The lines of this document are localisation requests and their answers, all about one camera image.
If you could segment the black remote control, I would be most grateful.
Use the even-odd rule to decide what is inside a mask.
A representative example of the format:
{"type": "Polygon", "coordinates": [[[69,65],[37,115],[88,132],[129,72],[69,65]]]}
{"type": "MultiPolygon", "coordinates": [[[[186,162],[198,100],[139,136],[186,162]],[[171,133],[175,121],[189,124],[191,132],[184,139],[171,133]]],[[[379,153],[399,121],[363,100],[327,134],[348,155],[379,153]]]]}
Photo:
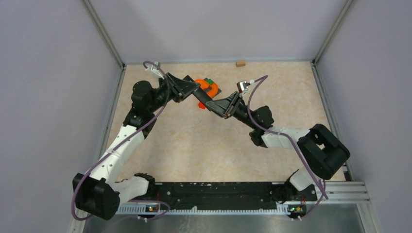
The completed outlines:
{"type": "Polygon", "coordinates": [[[193,95],[199,102],[201,102],[206,109],[210,112],[214,111],[212,107],[209,106],[208,102],[212,101],[212,98],[200,87],[200,84],[195,82],[189,75],[183,78],[184,81],[189,82],[189,87],[185,89],[183,100],[185,100],[190,95],[193,95]]]}

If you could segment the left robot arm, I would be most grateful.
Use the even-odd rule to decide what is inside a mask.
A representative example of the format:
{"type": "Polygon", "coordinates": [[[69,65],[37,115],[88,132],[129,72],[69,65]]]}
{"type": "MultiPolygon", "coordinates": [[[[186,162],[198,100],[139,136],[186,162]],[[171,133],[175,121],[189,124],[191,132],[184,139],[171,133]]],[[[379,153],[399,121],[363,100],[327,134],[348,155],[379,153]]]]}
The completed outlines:
{"type": "Polygon", "coordinates": [[[167,103],[181,102],[200,89],[200,84],[189,76],[179,79],[166,73],[158,81],[158,88],[148,81],[133,85],[132,107],[115,140],[85,174],[78,173],[73,178],[71,213],[75,220],[86,220],[76,215],[77,209],[109,220],[120,205],[133,198],[154,198],[156,188],[151,176],[136,175],[121,182],[116,178],[132,152],[147,138],[167,103]]]}

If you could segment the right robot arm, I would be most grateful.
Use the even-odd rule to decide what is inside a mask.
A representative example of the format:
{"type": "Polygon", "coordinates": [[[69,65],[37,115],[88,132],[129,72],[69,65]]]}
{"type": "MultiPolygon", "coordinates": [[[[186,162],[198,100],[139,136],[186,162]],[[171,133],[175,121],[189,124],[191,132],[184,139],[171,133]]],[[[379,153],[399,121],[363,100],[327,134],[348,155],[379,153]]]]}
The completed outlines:
{"type": "Polygon", "coordinates": [[[252,128],[249,136],[258,147],[295,150],[304,167],[293,173],[285,186],[285,194],[291,200],[303,196],[310,184],[326,197],[326,186],[321,181],[331,179],[350,158],[348,148],[325,125],[315,124],[307,130],[275,127],[268,106],[251,110],[238,92],[224,99],[208,100],[204,105],[222,118],[234,117],[252,128]]]}

